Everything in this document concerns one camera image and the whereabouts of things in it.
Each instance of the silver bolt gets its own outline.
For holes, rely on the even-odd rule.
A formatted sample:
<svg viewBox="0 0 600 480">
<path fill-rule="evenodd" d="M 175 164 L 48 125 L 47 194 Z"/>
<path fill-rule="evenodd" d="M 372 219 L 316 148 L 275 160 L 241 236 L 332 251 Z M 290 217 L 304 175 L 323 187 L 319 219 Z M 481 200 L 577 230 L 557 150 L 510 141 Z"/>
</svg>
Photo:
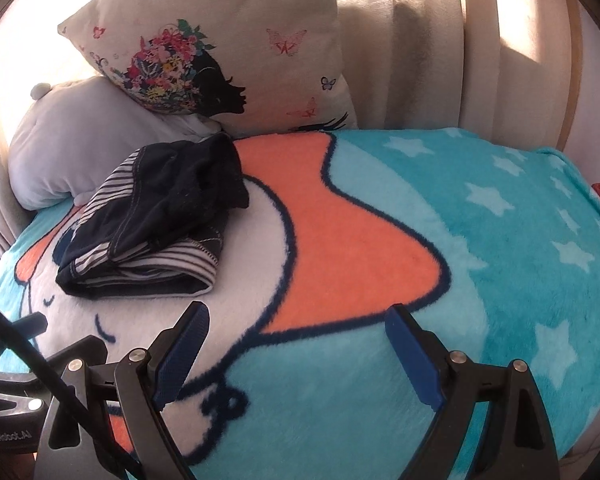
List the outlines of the silver bolt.
<svg viewBox="0 0 600 480">
<path fill-rule="evenodd" d="M 145 356 L 146 350 L 142 348 L 136 348 L 135 350 L 132 350 L 129 354 L 129 360 L 137 363 L 139 361 L 142 361 L 142 359 L 144 359 Z"/>
<path fill-rule="evenodd" d="M 451 357 L 451 360 L 458 365 L 461 365 L 462 363 L 466 362 L 466 354 L 459 350 L 453 350 L 452 352 L 450 352 L 449 357 Z"/>
<path fill-rule="evenodd" d="M 519 372 L 526 372 L 529 370 L 529 366 L 522 359 L 513 361 L 513 367 Z"/>
<path fill-rule="evenodd" d="M 32 412 L 35 412 L 35 411 L 39 410 L 40 408 L 42 408 L 42 399 L 31 399 L 29 401 L 29 409 Z"/>
<path fill-rule="evenodd" d="M 74 359 L 69 363 L 69 370 L 72 372 L 77 372 L 80 368 L 82 368 L 82 361 L 80 359 Z"/>
</svg>

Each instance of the folded clothing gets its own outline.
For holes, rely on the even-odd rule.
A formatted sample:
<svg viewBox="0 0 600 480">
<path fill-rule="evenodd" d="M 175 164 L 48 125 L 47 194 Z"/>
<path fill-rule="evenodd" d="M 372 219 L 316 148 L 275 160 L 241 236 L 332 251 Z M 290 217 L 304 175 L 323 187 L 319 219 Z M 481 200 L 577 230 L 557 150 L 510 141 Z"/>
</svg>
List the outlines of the folded clothing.
<svg viewBox="0 0 600 480">
<path fill-rule="evenodd" d="M 216 279 L 228 210 L 248 205 L 227 135 L 144 146 L 85 206 L 56 282 L 85 298 L 204 294 Z"/>
</svg>

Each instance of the cartoon ear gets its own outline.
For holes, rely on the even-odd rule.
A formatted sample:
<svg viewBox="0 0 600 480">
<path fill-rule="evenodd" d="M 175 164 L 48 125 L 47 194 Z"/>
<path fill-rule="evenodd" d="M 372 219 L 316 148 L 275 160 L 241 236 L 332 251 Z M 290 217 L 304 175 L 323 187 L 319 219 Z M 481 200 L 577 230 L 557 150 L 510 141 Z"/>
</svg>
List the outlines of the cartoon ear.
<svg viewBox="0 0 600 480">
<path fill-rule="evenodd" d="M 36 271 L 36 267 L 38 266 L 38 262 L 42 255 L 45 253 L 46 248 L 49 247 L 51 240 L 58 234 L 60 229 L 64 227 L 64 225 L 69 221 L 71 217 L 79 210 L 79 207 L 72 207 L 71 210 L 62 218 L 62 220 L 56 225 L 51 231 L 49 231 L 46 235 L 44 235 L 40 240 L 38 240 L 35 244 L 33 244 L 27 252 L 25 252 L 18 263 L 16 264 L 14 274 L 16 282 L 24 285 L 29 282 L 33 273 Z"/>
</svg>

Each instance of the red butterfly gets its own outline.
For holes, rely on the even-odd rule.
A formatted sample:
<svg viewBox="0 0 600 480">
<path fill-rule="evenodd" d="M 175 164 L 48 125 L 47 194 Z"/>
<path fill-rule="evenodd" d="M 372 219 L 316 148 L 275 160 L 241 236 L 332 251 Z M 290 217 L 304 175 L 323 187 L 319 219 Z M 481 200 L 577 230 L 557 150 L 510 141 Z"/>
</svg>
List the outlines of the red butterfly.
<svg viewBox="0 0 600 480">
<path fill-rule="evenodd" d="M 291 36 L 282 36 L 279 32 L 268 28 L 267 34 L 269 35 L 269 43 L 272 49 L 279 50 L 280 54 L 292 56 L 298 51 L 298 48 L 302 43 L 302 38 L 304 38 L 304 35 L 306 34 L 306 30 L 298 30 Z"/>
<path fill-rule="evenodd" d="M 293 115 L 294 117 L 315 117 L 316 109 L 318 105 L 315 102 L 315 98 L 311 98 L 311 100 L 307 103 L 305 110 L 296 110 L 294 112 L 287 112 L 287 115 Z"/>
</svg>

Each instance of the bed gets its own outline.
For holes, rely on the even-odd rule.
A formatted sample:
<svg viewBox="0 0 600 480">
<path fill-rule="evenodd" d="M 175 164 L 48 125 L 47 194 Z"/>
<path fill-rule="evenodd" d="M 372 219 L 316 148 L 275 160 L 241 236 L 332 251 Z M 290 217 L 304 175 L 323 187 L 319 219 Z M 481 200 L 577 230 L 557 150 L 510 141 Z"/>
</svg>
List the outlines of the bed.
<svg viewBox="0 0 600 480">
<path fill-rule="evenodd" d="M 384 335 L 394 303 L 476 362 L 529 363 L 570 450 L 600 409 L 600 199 L 567 158 L 457 128 L 236 145 L 251 204 L 232 212 L 198 297 L 210 334 L 164 411 L 198 478 L 397 478 L 433 413 Z M 93 334 L 117 360 L 190 298 L 65 295 L 55 276 L 78 217 L 71 201 L 38 213 L 0 262 L 0 308 L 46 315 L 45 355 Z M 22 365 L 5 355 L 0 369 Z"/>
</svg>

